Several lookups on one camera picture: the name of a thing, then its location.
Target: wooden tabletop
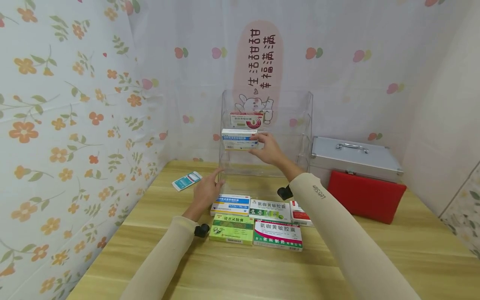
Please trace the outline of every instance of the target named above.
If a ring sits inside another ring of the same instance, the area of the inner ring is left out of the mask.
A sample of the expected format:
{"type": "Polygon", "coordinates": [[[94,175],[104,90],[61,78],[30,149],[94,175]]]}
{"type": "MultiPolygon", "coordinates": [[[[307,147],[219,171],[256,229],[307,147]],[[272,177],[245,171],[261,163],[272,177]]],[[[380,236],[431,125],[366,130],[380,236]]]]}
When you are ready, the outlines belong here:
{"type": "MultiPolygon", "coordinates": [[[[177,192],[172,181],[194,170],[208,174],[216,165],[168,163],[68,300],[117,300],[172,217],[181,215],[192,200],[192,187],[177,192]]],[[[230,183],[235,189],[242,179],[230,183]]],[[[262,186],[260,194],[274,198],[281,184],[249,177],[243,188],[262,186]]],[[[356,219],[423,300],[480,297],[480,262],[410,191],[391,225],[356,219]]],[[[200,222],[211,220],[205,212],[200,222]]],[[[353,299],[315,228],[302,227],[301,233],[303,252],[196,238],[163,299],[353,299]]]]}

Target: beige arm sleeve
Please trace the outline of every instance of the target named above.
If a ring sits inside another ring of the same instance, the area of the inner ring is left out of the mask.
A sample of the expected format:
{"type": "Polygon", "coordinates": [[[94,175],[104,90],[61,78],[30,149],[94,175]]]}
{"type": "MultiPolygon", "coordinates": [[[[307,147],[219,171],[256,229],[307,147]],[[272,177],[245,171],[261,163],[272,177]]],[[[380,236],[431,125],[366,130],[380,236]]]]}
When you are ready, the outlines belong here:
{"type": "Polygon", "coordinates": [[[303,173],[292,180],[290,189],[358,299],[420,299],[380,247],[320,184],[320,179],[303,173]]]}
{"type": "Polygon", "coordinates": [[[197,223],[176,216],[124,290],[120,300],[158,300],[167,289],[193,240],[197,223]]]}

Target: pink sign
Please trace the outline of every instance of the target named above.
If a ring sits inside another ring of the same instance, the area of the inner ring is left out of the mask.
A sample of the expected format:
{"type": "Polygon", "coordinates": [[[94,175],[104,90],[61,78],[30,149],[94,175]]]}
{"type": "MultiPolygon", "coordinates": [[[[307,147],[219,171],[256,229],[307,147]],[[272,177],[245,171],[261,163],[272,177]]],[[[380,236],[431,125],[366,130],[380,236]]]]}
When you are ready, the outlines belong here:
{"type": "Polygon", "coordinates": [[[283,40],[269,21],[253,21],[237,47],[233,101],[240,112],[263,111],[266,126],[276,120],[282,84],[283,40]]]}

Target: wrist strap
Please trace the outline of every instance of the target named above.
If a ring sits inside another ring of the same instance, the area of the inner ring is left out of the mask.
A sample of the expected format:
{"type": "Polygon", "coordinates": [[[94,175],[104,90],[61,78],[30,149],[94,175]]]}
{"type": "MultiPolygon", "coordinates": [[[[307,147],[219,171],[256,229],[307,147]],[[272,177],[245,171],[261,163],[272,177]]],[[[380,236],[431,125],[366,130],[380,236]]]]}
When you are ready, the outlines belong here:
{"type": "Polygon", "coordinates": [[[293,197],[292,190],[290,189],[290,185],[287,185],[285,188],[279,188],[276,193],[282,198],[283,201],[290,199],[293,197]]]}
{"type": "Polygon", "coordinates": [[[204,238],[207,236],[207,233],[210,231],[210,226],[207,224],[201,224],[200,226],[195,227],[195,236],[199,238],[204,238]]]}

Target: hand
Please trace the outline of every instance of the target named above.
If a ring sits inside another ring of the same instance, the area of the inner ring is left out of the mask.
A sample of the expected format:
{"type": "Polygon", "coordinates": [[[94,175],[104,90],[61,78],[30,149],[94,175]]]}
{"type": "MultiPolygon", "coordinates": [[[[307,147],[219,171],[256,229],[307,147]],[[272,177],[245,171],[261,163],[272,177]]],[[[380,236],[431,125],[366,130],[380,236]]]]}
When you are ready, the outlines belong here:
{"type": "Polygon", "coordinates": [[[220,195],[220,189],[225,183],[223,180],[215,182],[215,177],[221,171],[223,171],[222,168],[216,169],[212,174],[203,177],[195,185],[192,204],[190,204],[190,207],[185,211],[183,217],[198,222],[205,209],[217,200],[218,195],[220,195]]]}
{"type": "Polygon", "coordinates": [[[264,148],[251,149],[248,152],[258,157],[264,163],[277,167],[289,182],[304,172],[280,150],[280,146],[278,146],[271,133],[261,132],[251,136],[250,140],[263,143],[264,148]]]}
{"type": "Polygon", "coordinates": [[[274,165],[278,168],[283,162],[288,160],[282,150],[280,150],[273,134],[269,132],[261,132],[251,136],[250,140],[259,141],[265,144],[263,149],[251,149],[248,151],[264,163],[274,165]]]}

